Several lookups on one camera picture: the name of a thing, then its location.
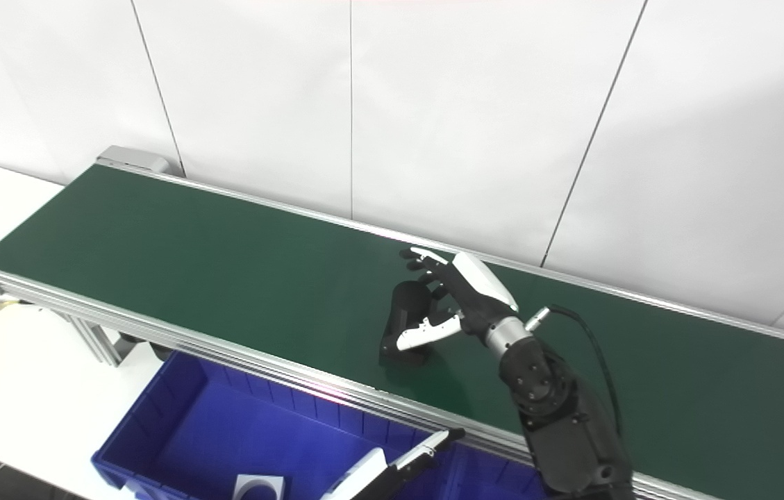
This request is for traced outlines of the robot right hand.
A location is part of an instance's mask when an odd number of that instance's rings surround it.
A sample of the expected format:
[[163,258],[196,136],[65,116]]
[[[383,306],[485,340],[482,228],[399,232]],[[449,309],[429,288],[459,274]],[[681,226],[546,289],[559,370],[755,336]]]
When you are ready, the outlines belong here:
[[408,269],[424,270],[428,282],[440,283],[430,293],[432,297],[448,294],[459,310],[427,315],[416,326],[403,330],[394,342],[398,351],[467,333],[480,339],[497,360],[502,360],[513,344],[528,337],[524,326],[519,325],[515,298],[482,260],[465,252],[446,260],[420,247],[406,248],[400,254],[408,261]]

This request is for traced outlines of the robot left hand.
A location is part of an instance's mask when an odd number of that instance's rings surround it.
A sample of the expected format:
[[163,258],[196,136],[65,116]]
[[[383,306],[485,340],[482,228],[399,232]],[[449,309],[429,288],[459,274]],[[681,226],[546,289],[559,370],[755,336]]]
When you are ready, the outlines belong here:
[[438,455],[465,437],[465,429],[449,428],[430,434],[392,462],[374,447],[354,463],[321,496],[322,499],[392,499],[402,488],[439,465]]

